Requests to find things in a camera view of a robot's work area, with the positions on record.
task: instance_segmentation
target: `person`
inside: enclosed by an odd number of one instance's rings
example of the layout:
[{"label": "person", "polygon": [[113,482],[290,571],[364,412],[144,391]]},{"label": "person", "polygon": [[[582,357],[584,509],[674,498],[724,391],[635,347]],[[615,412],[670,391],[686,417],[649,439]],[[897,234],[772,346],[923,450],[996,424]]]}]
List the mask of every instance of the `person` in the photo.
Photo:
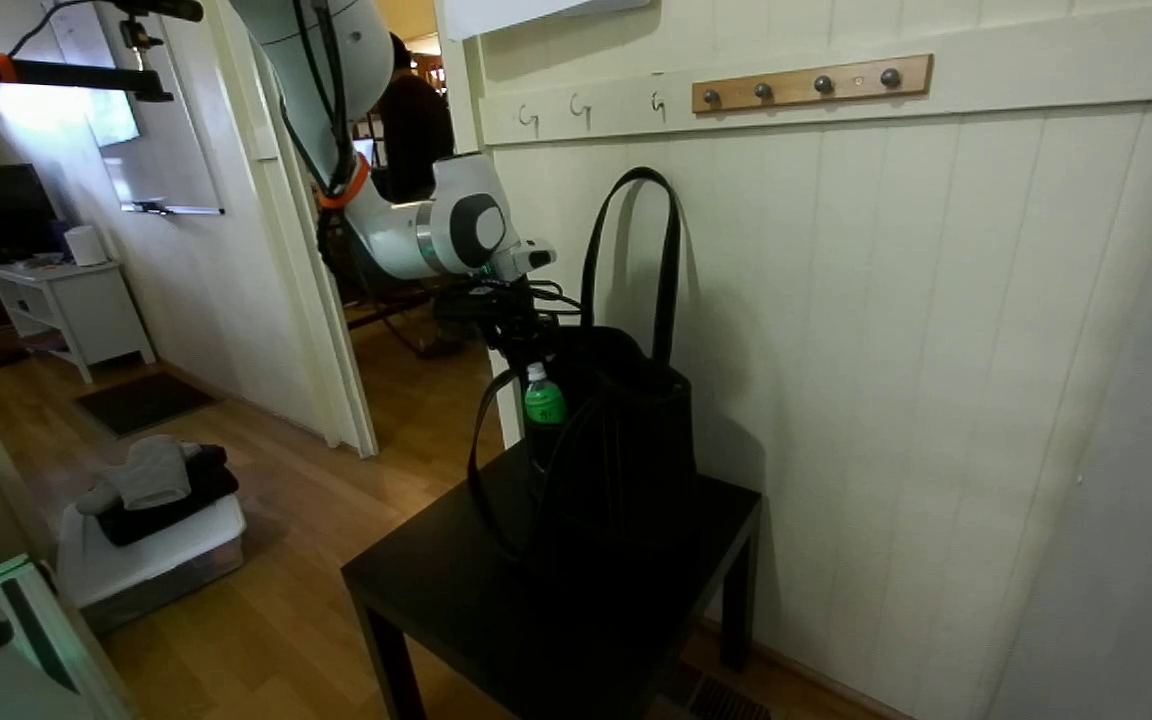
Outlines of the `person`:
[{"label": "person", "polygon": [[434,164],[456,154],[450,101],[412,71],[412,51],[391,42],[391,81],[370,120],[371,181],[386,201],[434,195]]}]

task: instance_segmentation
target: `white cabinet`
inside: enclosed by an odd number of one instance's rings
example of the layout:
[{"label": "white cabinet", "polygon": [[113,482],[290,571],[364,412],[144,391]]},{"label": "white cabinet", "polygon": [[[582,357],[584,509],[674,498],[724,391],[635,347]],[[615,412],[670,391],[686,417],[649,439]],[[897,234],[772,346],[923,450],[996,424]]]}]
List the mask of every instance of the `white cabinet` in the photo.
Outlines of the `white cabinet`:
[{"label": "white cabinet", "polygon": [[651,0],[441,0],[441,34],[450,42],[469,42],[558,11],[627,11],[644,6]]},{"label": "white cabinet", "polygon": [[120,264],[0,264],[0,306],[26,347],[77,365],[88,383],[88,365],[134,351],[151,365]]}]

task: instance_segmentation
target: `black table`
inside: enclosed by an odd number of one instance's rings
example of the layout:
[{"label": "black table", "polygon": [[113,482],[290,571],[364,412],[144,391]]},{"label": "black table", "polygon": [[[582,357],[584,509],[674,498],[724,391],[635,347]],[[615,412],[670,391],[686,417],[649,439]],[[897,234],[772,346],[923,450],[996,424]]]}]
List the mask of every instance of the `black table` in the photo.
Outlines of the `black table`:
[{"label": "black table", "polygon": [[[525,530],[525,458],[484,469],[500,521]],[[753,635],[753,525],[762,498],[704,482],[704,533],[634,576],[535,581],[500,561],[469,484],[346,566],[375,681],[397,720],[420,720],[406,632],[516,716],[644,716],[691,621],[724,584],[724,666]]]}]

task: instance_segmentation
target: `black bag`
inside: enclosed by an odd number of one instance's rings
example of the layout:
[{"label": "black bag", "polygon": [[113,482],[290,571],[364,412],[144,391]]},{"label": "black bag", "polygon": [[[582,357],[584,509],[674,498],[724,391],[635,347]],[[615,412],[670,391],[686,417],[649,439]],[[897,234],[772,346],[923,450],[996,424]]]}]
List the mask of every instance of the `black bag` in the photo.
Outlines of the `black bag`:
[{"label": "black bag", "polygon": [[[627,331],[593,320],[603,220],[627,183],[659,183],[670,195],[651,357]],[[567,421],[554,432],[547,450],[535,450],[535,435],[528,439],[532,484],[540,484],[528,542],[511,542],[500,530],[477,451],[469,458],[477,509],[511,561],[535,571],[567,571],[577,566],[634,569],[691,538],[701,521],[691,383],[670,368],[675,272],[675,191],[659,171],[634,170],[596,214],[582,276],[582,325],[540,331],[540,357],[547,381],[566,387]],[[487,383],[481,421],[492,397],[516,378],[507,368]]]}]

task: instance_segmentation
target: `table leg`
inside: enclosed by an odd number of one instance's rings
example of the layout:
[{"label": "table leg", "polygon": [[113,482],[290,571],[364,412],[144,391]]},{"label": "table leg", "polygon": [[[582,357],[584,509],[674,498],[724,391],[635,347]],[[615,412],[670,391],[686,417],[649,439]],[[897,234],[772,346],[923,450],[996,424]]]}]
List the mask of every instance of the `table leg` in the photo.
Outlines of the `table leg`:
[{"label": "table leg", "polygon": [[745,669],[753,645],[753,542],[739,544],[724,576],[724,669]]},{"label": "table leg", "polygon": [[423,720],[406,632],[371,610],[361,610],[381,698],[391,720]]}]

